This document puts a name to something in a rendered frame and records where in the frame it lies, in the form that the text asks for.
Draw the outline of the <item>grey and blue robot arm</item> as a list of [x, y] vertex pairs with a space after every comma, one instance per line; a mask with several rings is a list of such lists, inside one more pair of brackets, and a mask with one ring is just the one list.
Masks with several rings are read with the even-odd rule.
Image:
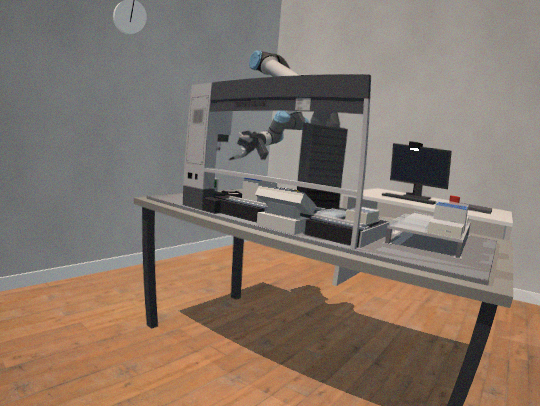
[[249, 60], [249, 66], [251, 69], [258, 70], [265, 75], [271, 75], [273, 77], [299, 75], [290, 70], [288, 63], [283, 57], [278, 54], [263, 51], [254, 51], [252, 53]]

